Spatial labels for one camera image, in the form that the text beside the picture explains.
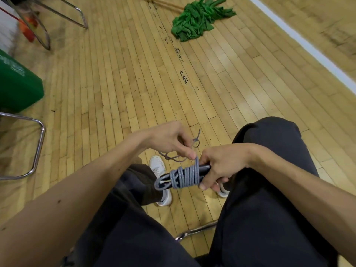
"hand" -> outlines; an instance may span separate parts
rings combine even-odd
[[[211,169],[199,188],[220,191],[218,183],[226,183],[234,173],[249,167],[255,146],[253,143],[233,143],[204,149],[199,165],[210,164]]]
[[[179,156],[190,160],[194,160],[197,156],[192,149],[193,139],[185,132],[179,121],[164,123],[143,132],[147,133],[147,148],[162,153],[177,152]]]

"white sneaker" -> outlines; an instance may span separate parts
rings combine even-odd
[[[149,167],[154,172],[157,178],[161,177],[166,172],[166,166],[160,156],[153,156],[149,160]],[[158,206],[168,206],[172,203],[172,194],[169,189],[163,190],[161,201],[157,202]]]
[[[229,195],[229,191],[227,191],[223,184],[220,184],[220,191],[217,192],[217,194],[220,196],[220,197],[223,197],[223,198],[227,198],[228,195]]]

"gray rope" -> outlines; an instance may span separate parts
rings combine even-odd
[[[195,142],[198,143],[198,145],[195,146],[195,148],[197,148],[200,143],[199,139],[198,139],[199,135],[200,135],[200,129],[198,132],[198,136],[193,139],[194,143]],[[160,153],[160,154],[167,160],[171,159],[171,160],[177,161],[177,160],[175,160],[175,158],[179,157],[179,156],[168,157],[167,154],[162,154],[162,153]],[[163,180],[163,178],[165,178],[165,176],[159,177],[154,182],[154,188],[158,191],[165,190],[170,185],[172,185],[172,188],[174,188],[174,189],[198,185],[199,184],[199,160],[198,160],[198,157],[195,158],[194,165],[192,165],[190,167],[186,167],[185,169],[183,169],[182,166],[180,166],[178,169],[171,170],[169,173],[170,181]],[[159,185],[161,184],[162,181],[165,181],[167,183],[161,188],[161,187],[159,187]]]

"chair leg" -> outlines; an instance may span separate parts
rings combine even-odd
[[[30,5],[27,5],[28,8],[30,9],[32,15],[35,17],[36,21],[38,22],[38,24],[42,27],[42,29],[44,30],[44,34],[46,36],[46,42],[44,42],[42,40],[42,38],[40,38],[37,34],[36,34],[36,30],[35,28],[28,23],[28,21],[25,19],[25,17],[22,15],[22,13],[19,11],[19,9],[16,7],[16,5],[14,5],[11,0],[6,0],[10,6],[16,11],[16,13],[20,16],[20,18],[22,19],[22,21],[26,24],[26,26],[33,32],[33,34],[35,35],[35,37],[37,38],[38,42],[40,42],[40,44],[47,50],[51,49],[51,39],[50,39],[50,35],[47,32],[46,27],[43,25],[43,23],[40,21],[40,19],[38,18],[38,16],[36,15],[36,13],[33,12],[32,8]]]
[[[75,20],[73,20],[73,19],[71,19],[71,18],[69,18],[69,17],[63,15],[62,13],[59,13],[57,10],[54,10],[53,8],[50,8],[49,6],[43,4],[42,2],[40,2],[40,1],[38,1],[38,0],[31,0],[31,1],[34,2],[35,4],[38,4],[39,6],[42,6],[43,8],[46,8],[46,9],[49,10],[49,11],[51,11],[51,12],[57,14],[58,16],[61,16],[62,18],[65,18],[65,19],[69,20],[70,22],[73,22],[73,23],[75,23],[76,25],[79,25],[80,27],[83,27],[83,28],[85,28],[85,29],[88,29],[88,23],[87,23],[87,20],[86,20],[85,17],[84,17],[83,12],[82,12],[79,8],[77,8],[76,6],[74,6],[73,4],[67,2],[66,0],[61,0],[61,1],[64,2],[65,4],[71,6],[72,8],[74,8],[75,10],[77,10],[77,11],[80,13],[80,16],[82,17],[83,24],[81,24],[81,23],[79,23],[79,22],[77,22],[77,21],[75,21]]]
[[[213,227],[216,227],[216,224],[217,224],[217,220],[216,221],[213,221],[213,222],[210,222],[210,223],[207,223],[201,227],[198,227],[196,229],[193,229],[193,230],[188,230],[188,231],[185,231],[181,234],[179,234],[177,237],[176,237],[176,241],[177,242],[180,242],[182,239],[184,239],[185,237],[188,237],[190,235],[193,235],[193,234],[196,234],[196,233],[199,233],[201,231],[204,231],[204,230],[208,230],[208,229],[211,229]]]
[[[41,134],[39,136],[39,140],[38,140],[38,144],[37,144],[37,148],[36,148],[36,153],[34,155],[34,160],[33,160],[33,164],[32,164],[32,168],[30,169],[29,172],[20,175],[20,176],[0,176],[0,180],[19,180],[19,179],[23,179],[31,174],[33,174],[36,171],[37,165],[38,165],[38,160],[39,160],[39,154],[41,153],[41,148],[42,148],[42,144],[43,144],[43,139],[45,137],[45,132],[46,132],[46,128],[43,125],[43,123],[37,119],[31,118],[31,117],[26,117],[26,116],[21,116],[21,115],[15,115],[15,114],[10,114],[10,113],[5,113],[5,112],[0,112],[0,116],[7,116],[7,117],[13,117],[16,119],[22,119],[22,120],[27,120],[27,121],[34,121],[36,123],[38,123],[41,127]]]

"green box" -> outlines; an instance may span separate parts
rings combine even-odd
[[[43,94],[42,80],[0,49],[0,108],[20,112]]]

